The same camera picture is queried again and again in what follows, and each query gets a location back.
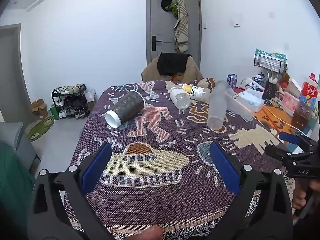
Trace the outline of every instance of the gray cushion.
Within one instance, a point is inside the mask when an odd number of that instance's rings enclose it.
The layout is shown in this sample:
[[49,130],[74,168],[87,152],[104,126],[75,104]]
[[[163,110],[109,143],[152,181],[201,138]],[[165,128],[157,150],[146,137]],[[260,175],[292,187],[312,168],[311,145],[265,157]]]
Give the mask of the gray cushion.
[[0,141],[17,150],[22,133],[22,122],[0,122]]

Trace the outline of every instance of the brown paper cup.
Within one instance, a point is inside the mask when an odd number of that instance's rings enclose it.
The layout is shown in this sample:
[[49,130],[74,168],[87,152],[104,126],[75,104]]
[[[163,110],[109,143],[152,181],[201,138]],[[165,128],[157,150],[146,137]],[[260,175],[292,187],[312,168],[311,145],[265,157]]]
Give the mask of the brown paper cup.
[[134,117],[143,108],[144,100],[142,95],[135,90],[130,90],[115,105],[110,107],[104,118],[112,128],[116,129]]

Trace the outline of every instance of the gray door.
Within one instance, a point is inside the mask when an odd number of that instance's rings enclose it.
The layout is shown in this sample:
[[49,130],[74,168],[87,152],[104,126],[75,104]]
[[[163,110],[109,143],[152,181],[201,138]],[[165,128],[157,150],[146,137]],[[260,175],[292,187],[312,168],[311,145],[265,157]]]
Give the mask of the gray door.
[[[184,0],[184,2],[189,15],[188,50],[184,53],[191,54],[200,67],[201,2],[200,0]],[[165,12],[162,10],[161,0],[150,0],[149,5],[147,0],[147,64],[160,55],[161,52],[177,52],[174,41],[174,26],[176,22],[177,18],[171,11]]]
[[5,122],[23,122],[26,128],[36,119],[24,82],[20,58],[20,24],[0,27],[0,111]]

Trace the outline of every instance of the soda can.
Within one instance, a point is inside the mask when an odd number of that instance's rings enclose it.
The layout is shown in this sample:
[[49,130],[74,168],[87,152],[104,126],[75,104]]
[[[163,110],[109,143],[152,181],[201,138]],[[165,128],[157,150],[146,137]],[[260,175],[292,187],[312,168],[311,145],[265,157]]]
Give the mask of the soda can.
[[237,80],[238,80],[237,75],[231,74],[231,73],[228,75],[227,82],[233,90],[236,89]]

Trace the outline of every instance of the brown liquid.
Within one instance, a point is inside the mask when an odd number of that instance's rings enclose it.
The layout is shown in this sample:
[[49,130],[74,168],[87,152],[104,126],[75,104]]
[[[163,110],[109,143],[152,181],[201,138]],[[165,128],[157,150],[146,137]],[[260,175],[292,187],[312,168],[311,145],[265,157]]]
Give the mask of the brown liquid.
[[297,109],[293,113],[291,124],[303,131],[308,124],[309,118],[311,115],[311,109],[307,105],[298,105]]

